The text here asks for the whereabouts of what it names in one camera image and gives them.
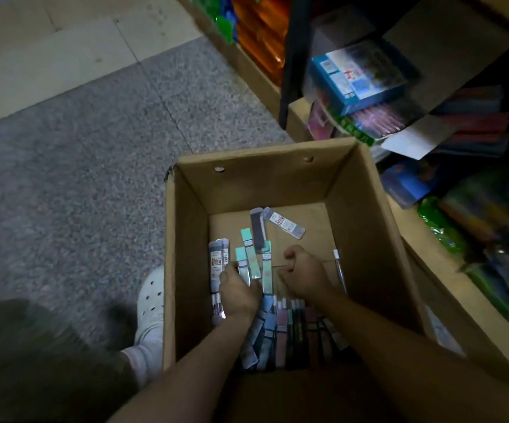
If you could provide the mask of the person's right hand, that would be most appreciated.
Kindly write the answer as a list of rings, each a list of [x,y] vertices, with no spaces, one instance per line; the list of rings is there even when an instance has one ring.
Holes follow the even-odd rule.
[[[300,245],[284,251],[286,265],[279,269],[288,290],[297,298],[323,307],[335,293],[322,262]]]

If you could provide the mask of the teal lead refill pack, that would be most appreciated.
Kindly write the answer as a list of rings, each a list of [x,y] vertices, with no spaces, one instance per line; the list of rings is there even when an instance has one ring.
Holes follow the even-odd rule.
[[[237,271],[247,286],[251,285],[251,272],[248,257],[244,247],[235,249]]]
[[[257,253],[254,248],[254,241],[251,233],[251,228],[243,228],[241,229],[240,233],[243,239],[251,279],[261,280],[262,275],[260,267],[258,265]]]
[[[273,280],[272,280],[272,242],[265,241],[265,245],[261,250],[262,255],[262,288],[265,295],[273,295]]]

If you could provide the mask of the clear red-label lead refill pack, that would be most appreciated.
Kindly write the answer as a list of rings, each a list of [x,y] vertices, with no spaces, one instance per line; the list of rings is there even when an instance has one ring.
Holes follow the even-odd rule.
[[[287,234],[290,234],[292,237],[296,238],[297,240],[300,240],[305,233],[305,228],[296,224],[292,220],[289,220],[288,218],[280,215],[278,212],[276,212],[270,207],[265,207],[263,209],[262,215],[265,221],[271,222],[272,224],[279,227]]]

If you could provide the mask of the bundle of grey pens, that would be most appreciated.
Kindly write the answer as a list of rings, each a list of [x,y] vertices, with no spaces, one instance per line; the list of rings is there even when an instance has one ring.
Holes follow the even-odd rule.
[[[213,293],[210,295],[210,299],[213,311],[211,320],[212,324],[217,327],[223,322],[224,319],[226,319],[226,315],[221,302],[221,294],[219,292]]]

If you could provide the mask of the dark grey lead refill pack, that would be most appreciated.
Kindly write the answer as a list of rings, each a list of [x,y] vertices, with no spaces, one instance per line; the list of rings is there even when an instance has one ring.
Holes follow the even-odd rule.
[[[266,248],[266,232],[264,221],[264,209],[256,207],[250,211],[253,246],[257,254],[262,254]]]

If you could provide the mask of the white pen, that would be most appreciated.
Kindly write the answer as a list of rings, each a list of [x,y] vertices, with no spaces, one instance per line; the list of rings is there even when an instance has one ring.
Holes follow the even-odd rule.
[[[348,289],[347,289],[347,286],[346,286],[346,283],[345,283],[345,277],[344,277],[344,274],[343,274],[343,268],[341,266],[341,263],[340,263],[340,255],[339,255],[339,252],[337,249],[334,249],[333,250],[333,255],[334,255],[334,258],[335,258],[335,265],[336,265],[336,271],[337,271],[337,276],[338,276],[338,279],[340,281],[340,284],[343,288],[343,292],[345,293],[345,295],[348,294]]]

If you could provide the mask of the large brown cardboard box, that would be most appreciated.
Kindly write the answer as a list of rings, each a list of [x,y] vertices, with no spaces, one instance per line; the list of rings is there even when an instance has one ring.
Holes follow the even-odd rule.
[[[370,151],[352,139],[181,157],[166,172],[164,368],[213,328],[208,243],[242,244],[250,210],[305,228],[298,243],[349,297],[425,335],[426,318]],[[231,375],[213,423],[404,423],[357,359],[306,370]]]

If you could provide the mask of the blue plastic packet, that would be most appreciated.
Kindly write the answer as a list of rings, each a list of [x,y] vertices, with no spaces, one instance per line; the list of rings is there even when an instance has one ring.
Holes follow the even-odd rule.
[[[440,184],[444,170],[440,162],[409,159],[386,169],[380,181],[389,197],[408,210]]]

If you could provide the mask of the green packet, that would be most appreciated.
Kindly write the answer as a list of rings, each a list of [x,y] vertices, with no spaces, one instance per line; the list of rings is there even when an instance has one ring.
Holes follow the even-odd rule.
[[[358,128],[350,115],[333,115],[330,121],[334,127],[331,137],[353,137],[368,147],[377,145],[377,140]]]

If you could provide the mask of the blue stationery box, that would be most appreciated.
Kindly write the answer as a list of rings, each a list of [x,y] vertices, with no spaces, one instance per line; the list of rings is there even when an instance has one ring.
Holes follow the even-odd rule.
[[[401,96],[415,67],[383,39],[365,39],[311,59],[316,99],[346,115]]]

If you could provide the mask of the dark green trouser leg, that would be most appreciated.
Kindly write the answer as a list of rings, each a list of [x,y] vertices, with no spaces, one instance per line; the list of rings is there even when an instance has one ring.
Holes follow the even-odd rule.
[[[0,423],[105,423],[138,391],[121,352],[34,302],[0,301]]]

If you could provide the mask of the stack of orange packets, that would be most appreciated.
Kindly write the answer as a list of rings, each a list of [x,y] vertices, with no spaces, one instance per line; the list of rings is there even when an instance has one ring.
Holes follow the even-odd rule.
[[[237,15],[237,38],[258,68],[280,87],[291,0],[231,0]]]

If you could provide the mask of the stack of colourful notebooks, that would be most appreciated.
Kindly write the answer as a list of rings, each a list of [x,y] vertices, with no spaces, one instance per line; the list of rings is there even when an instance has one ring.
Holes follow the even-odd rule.
[[[432,153],[498,158],[509,145],[509,112],[502,108],[502,85],[465,87],[432,110],[455,132]]]

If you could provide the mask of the stack of green packets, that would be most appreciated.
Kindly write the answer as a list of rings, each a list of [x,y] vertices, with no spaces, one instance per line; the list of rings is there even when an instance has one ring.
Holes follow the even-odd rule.
[[[237,15],[232,0],[191,0],[209,17],[227,43],[237,43]]]

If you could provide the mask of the black shelf post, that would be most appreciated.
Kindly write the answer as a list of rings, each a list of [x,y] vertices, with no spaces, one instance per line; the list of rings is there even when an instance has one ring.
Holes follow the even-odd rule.
[[[313,1],[291,0],[278,117],[279,126],[283,130],[287,127],[289,105],[301,97],[310,49]]]

